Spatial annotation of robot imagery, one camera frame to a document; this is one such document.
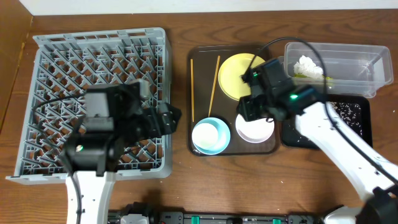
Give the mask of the white bowl with food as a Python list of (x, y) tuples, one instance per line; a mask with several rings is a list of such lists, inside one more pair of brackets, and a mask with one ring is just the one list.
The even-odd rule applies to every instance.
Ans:
[(246, 142), (261, 143), (268, 140), (274, 132), (275, 124), (268, 122), (266, 118), (255, 121), (245, 121), (243, 116), (238, 114), (235, 121), (236, 131)]

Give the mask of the wooden chopstick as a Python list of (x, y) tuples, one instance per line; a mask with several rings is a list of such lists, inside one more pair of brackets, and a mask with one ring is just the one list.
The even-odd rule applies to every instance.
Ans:
[(194, 69), (193, 59), (190, 59), (190, 86), (191, 86), (191, 111), (192, 111), (192, 122), (195, 122), (195, 95), (194, 95)]
[(211, 89), (211, 97), (210, 97), (210, 104), (209, 104), (209, 109), (208, 109), (208, 117), (211, 115), (211, 110), (213, 106), (213, 99), (215, 95), (215, 88), (216, 88), (216, 82), (217, 82), (217, 77), (218, 77), (218, 72), (219, 72), (219, 67), (220, 67), (220, 55), (217, 56), (217, 62), (216, 62), (216, 68), (215, 68), (215, 74), (214, 74), (214, 79), (213, 79), (213, 85)]

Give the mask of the white paper cup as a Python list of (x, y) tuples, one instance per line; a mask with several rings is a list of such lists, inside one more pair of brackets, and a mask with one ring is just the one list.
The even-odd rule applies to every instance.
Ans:
[(211, 148), (218, 142), (218, 130), (209, 123), (198, 124), (192, 131), (192, 141), (200, 148)]

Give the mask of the white napkin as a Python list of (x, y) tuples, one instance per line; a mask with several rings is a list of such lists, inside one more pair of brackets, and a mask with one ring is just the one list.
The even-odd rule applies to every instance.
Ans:
[(323, 75), (323, 69), (317, 66), (311, 58), (303, 55), (294, 65), (294, 74), (295, 73), (302, 73), (304, 75), (319, 73)]

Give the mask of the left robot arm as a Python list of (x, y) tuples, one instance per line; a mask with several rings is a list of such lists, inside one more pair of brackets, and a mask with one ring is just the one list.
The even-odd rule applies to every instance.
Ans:
[(86, 90), (86, 115), (78, 120), (86, 131), (72, 131), (60, 155), (68, 172), (68, 223), (106, 223), (125, 147), (176, 131), (181, 111), (168, 103), (143, 108), (149, 94), (144, 80)]

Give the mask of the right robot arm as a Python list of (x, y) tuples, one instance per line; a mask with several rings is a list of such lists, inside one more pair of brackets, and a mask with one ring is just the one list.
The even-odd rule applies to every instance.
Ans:
[(251, 89), (237, 107), (244, 120), (294, 119), (296, 130), (329, 157), (364, 202), (362, 208), (336, 208), (321, 223), (397, 224), (397, 165), (354, 132), (326, 94), (294, 85), (277, 59), (248, 66), (241, 78)]

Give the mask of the green orange snack wrapper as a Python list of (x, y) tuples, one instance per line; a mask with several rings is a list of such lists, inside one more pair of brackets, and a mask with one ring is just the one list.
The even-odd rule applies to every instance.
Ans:
[(324, 79), (332, 80), (333, 79), (331, 77), (325, 77), (324, 75), (321, 75), (319, 73), (314, 73), (314, 74), (309, 74), (309, 75), (304, 75), (302, 73), (295, 73), (294, 77), (295, 78), (309, 78), (309, 79), (312, 79), (312, 80), (324, 80)]

